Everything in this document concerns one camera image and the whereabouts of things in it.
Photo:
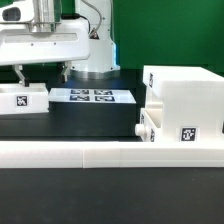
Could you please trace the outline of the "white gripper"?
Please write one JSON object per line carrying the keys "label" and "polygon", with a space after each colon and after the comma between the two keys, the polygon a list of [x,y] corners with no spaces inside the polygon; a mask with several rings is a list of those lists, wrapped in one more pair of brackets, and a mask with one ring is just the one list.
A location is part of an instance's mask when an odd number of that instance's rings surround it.
{"label": "white gripper", "polygon": [[0,25],[0,66],[13,65],[24,87],[29,86],[29,80],[17,64],[61,62],[60,81],[66,83],[69,61],[85,60],[89,55],[88,23],[82,18],[63,20],[55,32],[48,33],[31,33],[25,24]]}

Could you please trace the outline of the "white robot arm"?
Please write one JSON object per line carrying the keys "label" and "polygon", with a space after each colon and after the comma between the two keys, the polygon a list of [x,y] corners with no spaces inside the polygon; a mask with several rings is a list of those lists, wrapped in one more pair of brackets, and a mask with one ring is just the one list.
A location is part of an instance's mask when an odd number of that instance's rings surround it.
{"label": "white robot arm", "polygon": [[13,66],[28,87],[20,65],[64,62],[66,80],[70,62],[89,58],[99,27],[78,13],[63,14],[61,0],[14,0],[0,7],[0,66]]}

